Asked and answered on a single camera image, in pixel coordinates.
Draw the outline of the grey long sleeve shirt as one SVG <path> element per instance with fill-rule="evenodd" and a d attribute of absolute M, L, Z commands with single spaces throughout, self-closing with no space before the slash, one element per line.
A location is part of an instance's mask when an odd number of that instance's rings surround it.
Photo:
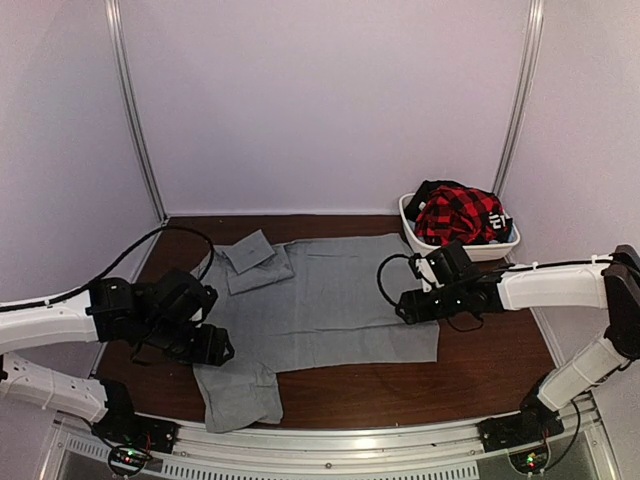
<path fill-rule="evenodd" d="M 208 323 L 228 331 L 235 356 L 193 372 L 210 433 L 283 417 L 277 376 L 310 368 L 437 359 L 439 325 L 409 326 L 380 293 L 396 298 L 419 282 L 387 257 L 410 254 L 398 234 L 305 239 L 276 244 L 274 256 L 237 273 L 237 250 L 218 246 L 205 281 L 219 298 Z"/>

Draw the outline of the white plastic basket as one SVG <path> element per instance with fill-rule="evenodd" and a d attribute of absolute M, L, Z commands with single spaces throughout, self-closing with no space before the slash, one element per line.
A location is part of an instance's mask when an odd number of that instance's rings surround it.
<path fill-rule="evenodd" d="M 414 193 L 407 193 L 399 197 L 398 209 L 402 222 L 402 228 L 406 241 L 413 253 L 427 255 L 436 249 L 419 240 L 414 234 L 413 228 L 409 224 L 404 208 L 409 204 Z M 512 227 L 510 241 L 504 243 L 493 243 L 486 245 L 465 245 L 464 250 L 473 262 L 496 261 L 506 257 L 521 241 L 521 235 L 516 225 Z"/>

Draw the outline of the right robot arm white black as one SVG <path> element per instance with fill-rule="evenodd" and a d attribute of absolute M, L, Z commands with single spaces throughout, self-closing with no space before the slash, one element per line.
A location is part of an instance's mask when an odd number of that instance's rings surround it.
<path fill-rule="evenodd" d="M 481 318 L 542 307 L 607 311 L 604 333 L 544 377 L 523 400 L 512 423 L 519 440 L 535 440 L 559 410 L 639 358 L 639 256 L 629 245 L 588 260 L 483 271 L 454 242 L 426 256 L 415 254 L 407 262 L 423 285 L 389 303 L 408 325 L 459 313 Z"/>

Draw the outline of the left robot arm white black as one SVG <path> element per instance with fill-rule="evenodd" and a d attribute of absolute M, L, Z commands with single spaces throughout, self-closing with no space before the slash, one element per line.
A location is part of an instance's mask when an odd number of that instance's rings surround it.
<path fill-rule="evenodd" d="M 188 272 L 155 283 L 94 280 L 58 297 L 1 308 L 1 395 L 106 428 L 123 444 L 144 433 L 127 387 L 35 365 L 20 351 L 61 343 L 124 341 L 179 363 L 222 366 L 235 356 L 227 331 L 207 323 L 217 291 Z"/>

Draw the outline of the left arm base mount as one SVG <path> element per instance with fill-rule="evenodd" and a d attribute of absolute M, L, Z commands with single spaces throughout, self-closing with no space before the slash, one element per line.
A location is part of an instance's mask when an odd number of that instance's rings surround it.
<path fill-rule="evenodd" d="M 109 409 L 92 427 L 100 438 L 110 442 L 165 454 L 173 452 L 178 431 L 175 422 L 117 409 Z"/>

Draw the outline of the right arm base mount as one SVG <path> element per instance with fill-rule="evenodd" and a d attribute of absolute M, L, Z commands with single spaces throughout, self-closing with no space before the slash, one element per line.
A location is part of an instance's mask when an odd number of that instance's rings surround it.
<path fill-rule="evenodd" d="M 533 411 L 487 418 L 479 422 L 477 428 L 486 453 L 541 443 L 549 436 L 564 432 L 559 418 L 541 417 Z"/>

